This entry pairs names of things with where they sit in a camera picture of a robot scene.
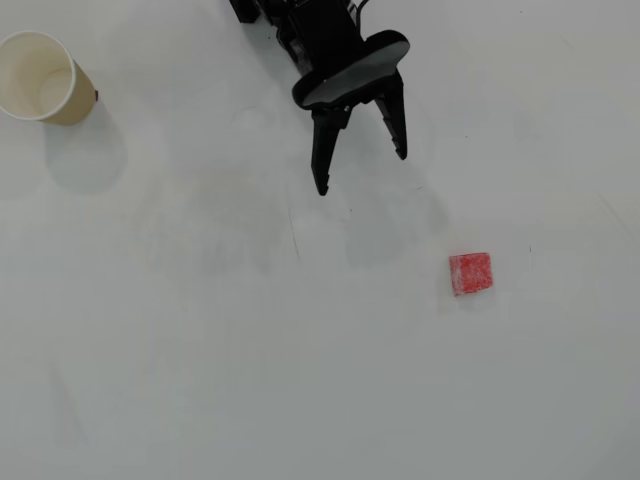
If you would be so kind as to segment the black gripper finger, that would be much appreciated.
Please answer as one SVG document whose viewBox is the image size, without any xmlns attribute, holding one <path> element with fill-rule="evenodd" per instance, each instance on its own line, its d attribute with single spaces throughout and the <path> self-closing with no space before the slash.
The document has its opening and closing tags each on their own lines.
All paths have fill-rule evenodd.
<svg viewBox="0 0 640 480">
<path fill-rule="evenodd" d="M 401 160 L 408 155 L 408 140 L 406 130 L 406 116 L 404 105 L 404 83 L 398 70 L 386 78 L 380 85 L 381 89 L 374 97 L 383 121 L 391 135 L 396 154 Z"/>
<path fill-rule="evenodd" d="M 351 108 L 321 108 L 313 110 L 311 117 L 314 123 L 311 170 L 319 195 L 325 196 L 336 142 L 340 131 L 348 125 Z"/>
</svg>

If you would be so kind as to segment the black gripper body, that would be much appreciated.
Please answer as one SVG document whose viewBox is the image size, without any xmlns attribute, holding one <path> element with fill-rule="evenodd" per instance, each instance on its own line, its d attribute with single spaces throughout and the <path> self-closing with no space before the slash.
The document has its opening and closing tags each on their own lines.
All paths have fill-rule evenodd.
<svg viewBox="0 0 640 480">
<path fill-rule="evenodd" d="M 298 72 L 328 70 L 343 64 L 364 44 L 353 1 L 287 1 L 277 38 Z"/>
</svg>

